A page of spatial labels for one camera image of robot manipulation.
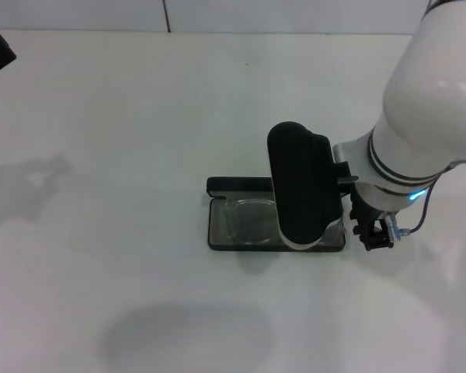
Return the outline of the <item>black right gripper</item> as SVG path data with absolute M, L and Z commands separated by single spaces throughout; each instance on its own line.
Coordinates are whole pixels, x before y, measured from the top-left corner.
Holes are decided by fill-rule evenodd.
M 384 219 L 379 219 L 383 211 L 371 207 L 358 193 L 351 194 L 351 205 L 351 220 L 356 221 L 353 233 L 358 233 L 366 251 L 393 248 L 388 226 Z

